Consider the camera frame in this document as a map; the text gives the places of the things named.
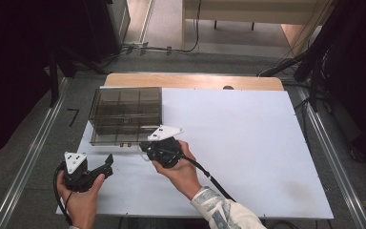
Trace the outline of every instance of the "white patterned sleeve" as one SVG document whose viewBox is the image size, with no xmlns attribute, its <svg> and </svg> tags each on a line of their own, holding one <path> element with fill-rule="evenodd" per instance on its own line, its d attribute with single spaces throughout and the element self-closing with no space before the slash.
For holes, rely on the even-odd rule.
<svg viewBox="0 0 366 229">
<path fill-rule="evenodd" d="M 265 228 L 251 210 L 240 203 L 220 196 L 207 186 L 198 191 L 191 204 L 209 222 L 212 229 Z"/>
</svg>

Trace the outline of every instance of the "transparent plastic box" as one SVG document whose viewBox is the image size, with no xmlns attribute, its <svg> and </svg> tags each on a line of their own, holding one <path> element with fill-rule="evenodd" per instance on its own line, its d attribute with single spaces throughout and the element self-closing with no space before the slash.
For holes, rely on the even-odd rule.
<svg viewBox="0 0 366 229">
<path fill-rule="evenodd" d="M 162 124 L 161 88 L 96 90 L 89 122 L 91 145 L 132 146 L 147 140 Z"/>
</svg>

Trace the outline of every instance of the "left hand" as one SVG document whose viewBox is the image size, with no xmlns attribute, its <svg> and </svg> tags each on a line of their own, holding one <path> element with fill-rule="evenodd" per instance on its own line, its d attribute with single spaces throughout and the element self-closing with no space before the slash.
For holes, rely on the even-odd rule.
<svg viewBox="0 0 366 229">
<path fill-rule="evenodd" d="M 97 209 L 97 194 L 105 180 L 105 175 L 101 174 L 94 181 L 91 189 L 85 193 L 72 193 L 67 203 L 67 210 L 72 219 L 72 226 L 80 229 L 90 229 L 93 227 Z M 64 182 L 64 171 L 57 177 L 58 194 L 65 202 L 70 196 L 71 190 L 67 189 Z"/>
</svg>

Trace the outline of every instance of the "aluminum rail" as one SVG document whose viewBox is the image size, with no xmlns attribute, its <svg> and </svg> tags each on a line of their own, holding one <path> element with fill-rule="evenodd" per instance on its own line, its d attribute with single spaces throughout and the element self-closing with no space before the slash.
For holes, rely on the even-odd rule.
<svg viewBox="0 0 366 229">
<path fill-rule="evenodd" d="M 299 89 L 298 92 L 302 100 L 309 97 L 309 94 L 305 89 Z M 353 220 L 355 221 L 356 228 L 366 229 L 366 214 L 364 208 L 362 207 L 352 182 L 349 180 L 346 170 L 337 156 L 335 146 L 329 138 L 319 113 L 315 113 L 313 108 L 308 106 L 308 115 L 315 128 L 320 144 L 322 145 L 323 152 L 325 153 L 325 156 L 333 170 L 340 191 L 343 194 L 344 200 L 346 201 Z"/>
<path fill-rule="evenodd" d="M 64 77 L 61 81 L 58 101 L 52 108 L 48 110 L 46 117 L 44 118 L 43 124 L 41 125 L 40 130 L 37 133 L 37 136 L 29 147 L 28 154 L 26 155 L 25 160 L 23 161 L 23 164 L 19 169 L 19 172 L 17 173 L 13 183 L 11 184 L 8 192 L 4 197 L 4 200 L 0 207 L 0 228 L 6 228 L 6 226 L 8 225 L 10 216 L 14 208 L 16 207 L 18 200 L 20 199 L 20 196 L 26 186 L 35 162 L 40 155 L 41 149 L 44 146 L 47 136 L 50 133 L 52 124 L 56 119 L 61 105 L 64 101 L 65 91 L 67 90 L 68 85 L 68 79 Z"/>
</svg>

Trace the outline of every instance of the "white board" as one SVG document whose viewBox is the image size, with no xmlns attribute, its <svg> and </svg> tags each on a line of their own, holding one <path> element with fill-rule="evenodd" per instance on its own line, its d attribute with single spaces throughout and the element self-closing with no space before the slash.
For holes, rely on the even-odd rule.
<svg viewBox="0 0 366 229">
<path fill-rule="evenodd" d="M 236 201 L 265 219 L 333 218 L 286 92 L 163 89 L 162 96 L 163 124 L 183 128 L 176 138 L 189 142 L 197 161 Z M 88 154 L 90 169 L 114 156 L 98 214 L 200 217 L 137 147 L 93 147 L 91 135 L 88 123 L 78 149 Z"/>
</svg>

